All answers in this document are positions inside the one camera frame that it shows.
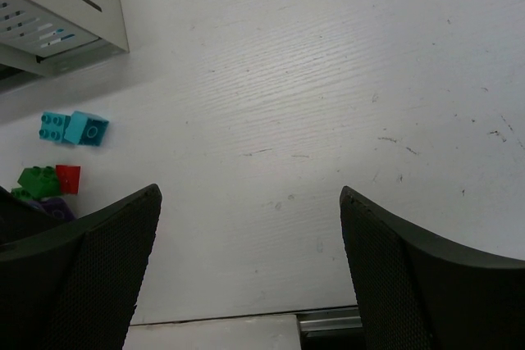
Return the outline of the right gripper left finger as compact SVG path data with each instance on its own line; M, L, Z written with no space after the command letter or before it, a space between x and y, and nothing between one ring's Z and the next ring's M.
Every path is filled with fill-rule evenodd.
M4 349L120 349L161 213L151 184L108 207L1 245Z

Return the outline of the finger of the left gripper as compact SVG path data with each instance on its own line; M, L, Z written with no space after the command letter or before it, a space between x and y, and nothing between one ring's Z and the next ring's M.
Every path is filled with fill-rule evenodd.
M1 188L1 245L43 233L64 224Z

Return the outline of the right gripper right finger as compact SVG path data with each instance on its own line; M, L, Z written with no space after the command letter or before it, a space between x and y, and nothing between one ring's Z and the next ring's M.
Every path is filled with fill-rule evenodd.
M522 349L524 262L456 243L348 186L340 222L369 349Z

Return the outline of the purple lotus flower lego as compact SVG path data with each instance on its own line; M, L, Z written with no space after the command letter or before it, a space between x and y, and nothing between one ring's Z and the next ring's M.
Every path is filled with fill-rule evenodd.
M48 215L63 221L73 221L76 215L69 208L64 199L55 197L36 202L37 207L46 212Z

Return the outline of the dark green small lego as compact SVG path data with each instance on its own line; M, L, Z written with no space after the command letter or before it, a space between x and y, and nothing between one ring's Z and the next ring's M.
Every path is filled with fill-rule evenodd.
M60 182L54 167L26 167L18 184L34 199L57 197L62 194Z

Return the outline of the red lego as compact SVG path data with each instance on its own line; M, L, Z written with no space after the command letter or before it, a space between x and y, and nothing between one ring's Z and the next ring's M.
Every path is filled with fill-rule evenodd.
M80 188L80 166L55 165L55 171L63 194L76 195Z

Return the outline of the blue square lego stud-up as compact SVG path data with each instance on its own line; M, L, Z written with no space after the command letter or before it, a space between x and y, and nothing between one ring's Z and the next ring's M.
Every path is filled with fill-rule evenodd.
M40 139L54 143L66 143L65 132L71 121L70 116L45 111L40 120Z

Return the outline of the blue square lego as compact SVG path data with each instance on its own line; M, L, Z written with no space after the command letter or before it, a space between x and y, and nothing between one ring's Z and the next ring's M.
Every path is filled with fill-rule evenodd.
M109 121L94 114L74 111L66 127L64 139L75 145L99 147L109 126Z

